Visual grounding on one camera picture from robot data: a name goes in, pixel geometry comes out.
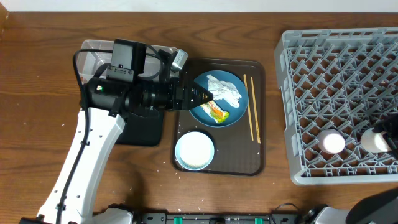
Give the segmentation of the blue plate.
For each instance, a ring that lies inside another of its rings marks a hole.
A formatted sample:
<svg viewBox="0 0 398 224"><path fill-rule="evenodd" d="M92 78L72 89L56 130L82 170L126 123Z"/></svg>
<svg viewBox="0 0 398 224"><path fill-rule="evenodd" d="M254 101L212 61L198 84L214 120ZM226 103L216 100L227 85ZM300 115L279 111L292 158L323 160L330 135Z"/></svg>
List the blue plate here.
<svg viewBox="0 0 398 224"><path fill-rule="evenodd" d="M201 75L197 76L194 81L200 86L208 89L208 75L212 75L219 81L232 83L236 87L237 92L241 95L240 99L238 100L239 106L235 108L224 99L214 100L214 102L223 111L229 113L227 119L220 124L217 124L216 121L210 115L208 115L201 106L197 106L196 108L190 110L190 113L197 121L209 127L221 128L230 126L237 122L246 112L249 99L246 87L243 81L235 74L223 70L211 70L202 73Z"/></svg>

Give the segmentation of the wooden chopstick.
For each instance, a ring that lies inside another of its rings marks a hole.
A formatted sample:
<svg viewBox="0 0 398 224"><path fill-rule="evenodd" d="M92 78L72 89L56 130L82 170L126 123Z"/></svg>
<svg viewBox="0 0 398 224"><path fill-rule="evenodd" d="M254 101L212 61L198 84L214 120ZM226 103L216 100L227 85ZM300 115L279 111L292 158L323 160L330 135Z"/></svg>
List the wooden chopstick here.
<svg viewBox="0 0 398 224"><path fill-rule="evenodd" d="M246 89L247 94L249 96L249 90L248 90L248 83L247 83L246 74L243 75L243 78L244 78L244 86L245 86L245 89ZM250 132L251 132L251 140L254 141L254 133L253 133L253 129L252 129L251 107L250 107L249 97L248 97L247 111L248 111L248 118L249 118L249 129L250 129Z"/></svg>
<svg viewBox="0 0 398 224"><path fill-rule="evenodd" d="M254 79L251 77L251 89L252 89L252 102L254 106L254 118L255 118L255 124L256 124L256 136L257 136L257 143L261 143L261 135L260 135L260 129L259 129L259 120L258 120L258 114L257 114L257 103L256 103L256 93L254 89Z"/></svg>

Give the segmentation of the light blue rice bowl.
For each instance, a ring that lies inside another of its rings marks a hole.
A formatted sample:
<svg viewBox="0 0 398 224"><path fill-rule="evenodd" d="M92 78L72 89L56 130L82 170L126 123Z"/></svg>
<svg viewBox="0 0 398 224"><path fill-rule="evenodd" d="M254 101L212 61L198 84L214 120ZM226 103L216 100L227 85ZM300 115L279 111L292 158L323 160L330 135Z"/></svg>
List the light blue rice bowl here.
<svg viewBox="0 0 398 224"><path fill-rule="evenodd" d="M187 170L198 171L206 168L215 155L211 138L199 131L182 135L175 145L175 159Z"/></svg>

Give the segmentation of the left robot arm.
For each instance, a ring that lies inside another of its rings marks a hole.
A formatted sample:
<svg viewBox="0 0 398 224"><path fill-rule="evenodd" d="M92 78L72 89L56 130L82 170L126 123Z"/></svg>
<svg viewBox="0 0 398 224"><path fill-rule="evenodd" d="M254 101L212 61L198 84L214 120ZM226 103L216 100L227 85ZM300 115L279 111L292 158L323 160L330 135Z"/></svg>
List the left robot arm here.
<svg viewBox="0 0 398 224"><path fill-rule="evenodd" d="M93 213L96 192L112 148L129 116L150 110L190 110L213 99L193 80L163 73L180 71L187 53L165 58L153 46L116 39L102 78L95 73L79 83L80 112L75 136L57 182L35 218L22 223L132 223L133 212L123 204Z"/></svg>

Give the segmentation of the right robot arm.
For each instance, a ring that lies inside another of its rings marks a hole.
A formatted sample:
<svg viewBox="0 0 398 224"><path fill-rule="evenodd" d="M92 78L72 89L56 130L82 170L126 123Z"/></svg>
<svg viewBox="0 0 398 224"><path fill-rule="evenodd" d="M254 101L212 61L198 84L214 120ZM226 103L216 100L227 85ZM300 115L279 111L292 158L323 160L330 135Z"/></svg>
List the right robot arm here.
<svg viewBox="0 0 398 224"><path fill-rule="evenodd" d="M397 159L397 115L375 124L361 136L368 152L386 152ZM359 201L350 211L319 205L297 223L397 223L397 189L388 190Z"/></svg>

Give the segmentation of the pink white cup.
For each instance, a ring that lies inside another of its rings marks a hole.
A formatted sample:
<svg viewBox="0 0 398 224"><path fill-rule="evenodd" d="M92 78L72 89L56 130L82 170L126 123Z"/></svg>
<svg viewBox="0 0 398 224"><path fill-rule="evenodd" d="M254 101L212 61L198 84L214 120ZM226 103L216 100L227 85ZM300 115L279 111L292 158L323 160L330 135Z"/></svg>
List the pink white cup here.
<svg viewBox="0 0 398 224"><path fill-rule="evenodd" d="M321 131L318 136L318 147L325 153L337 154L345 147L344 137L334 129Z"/></svg>

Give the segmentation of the white green cup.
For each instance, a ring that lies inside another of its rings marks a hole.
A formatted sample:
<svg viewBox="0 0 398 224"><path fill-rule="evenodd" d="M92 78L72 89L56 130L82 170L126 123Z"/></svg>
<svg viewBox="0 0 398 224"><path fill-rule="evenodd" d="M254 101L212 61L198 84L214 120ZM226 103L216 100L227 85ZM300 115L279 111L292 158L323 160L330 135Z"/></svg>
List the white green cup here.
<svg viewBox="0 0 398 224"><path fill-rule="evenodd" d="M363 149L371 153L389 152L391 149L383 137L384 134L385 131L374 132L374 128L366 130L360 140Z"/></svg>

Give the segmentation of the white tissue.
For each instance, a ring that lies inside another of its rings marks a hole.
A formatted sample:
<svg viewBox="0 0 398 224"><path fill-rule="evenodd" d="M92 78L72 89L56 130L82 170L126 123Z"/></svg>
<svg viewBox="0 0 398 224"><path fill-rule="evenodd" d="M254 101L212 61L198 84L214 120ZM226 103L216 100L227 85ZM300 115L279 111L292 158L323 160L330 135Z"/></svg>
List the white tissue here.
<svg viewBox="0 0 398 224"><path fill-rule="evenodd" d="M207 75L208 91L213 94L213 100L225 100L233 108L239 108L239 99L242 98L234 84L218 80L213 75Z"/></svg>

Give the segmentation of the yellow green snack wrapper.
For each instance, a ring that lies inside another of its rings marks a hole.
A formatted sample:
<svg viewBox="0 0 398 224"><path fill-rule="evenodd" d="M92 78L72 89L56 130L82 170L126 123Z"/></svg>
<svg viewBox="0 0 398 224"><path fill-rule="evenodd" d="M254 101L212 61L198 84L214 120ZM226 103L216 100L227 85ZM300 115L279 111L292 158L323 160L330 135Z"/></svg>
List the yellow green snack wrapper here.
<svg viewBox="0 0 398 224"><path fill-rule="evenodd" d="M229 112L222 110L214 101L201 105L205 113L214 119L217 124L223 123L229 117Z"/></svg>

